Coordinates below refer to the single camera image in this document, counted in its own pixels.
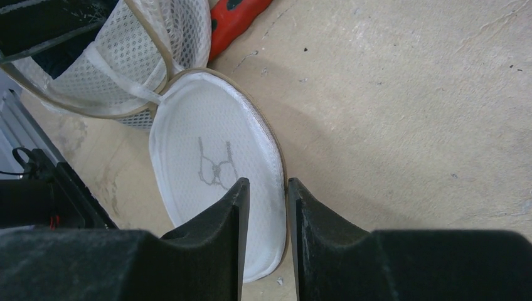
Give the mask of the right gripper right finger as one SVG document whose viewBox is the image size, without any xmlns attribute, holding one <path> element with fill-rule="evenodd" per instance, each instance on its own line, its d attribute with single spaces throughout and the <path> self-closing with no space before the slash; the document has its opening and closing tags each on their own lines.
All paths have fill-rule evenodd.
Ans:
<svg viewBox="0 0 532 301">
<path fill-rule="evenodd" d="M 366 231 L 288 182 L 298 300 L 530 300 L 531 243 L 501 230 Z"/>
</svg>

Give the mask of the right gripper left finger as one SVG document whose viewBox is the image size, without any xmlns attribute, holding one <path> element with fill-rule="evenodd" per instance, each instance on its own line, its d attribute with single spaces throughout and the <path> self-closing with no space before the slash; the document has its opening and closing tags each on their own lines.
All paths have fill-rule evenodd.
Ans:
<svg viewBox="0 0 532 301">
<path fill-rule="evenodd" d="M 2 300 L 240 300 L 250 183 L 181 226 L 1 237 Z"/>
</svg>

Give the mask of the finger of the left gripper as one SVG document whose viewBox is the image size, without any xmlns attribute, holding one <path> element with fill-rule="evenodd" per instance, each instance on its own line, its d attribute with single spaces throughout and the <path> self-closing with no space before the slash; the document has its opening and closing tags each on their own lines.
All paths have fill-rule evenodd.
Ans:
<svg viewBox="0 0 532 301">
<path fill-rule="evenodd" d="M 1 63 L 99 31 L 117 1 L 1 1 Z"/>
</svg>

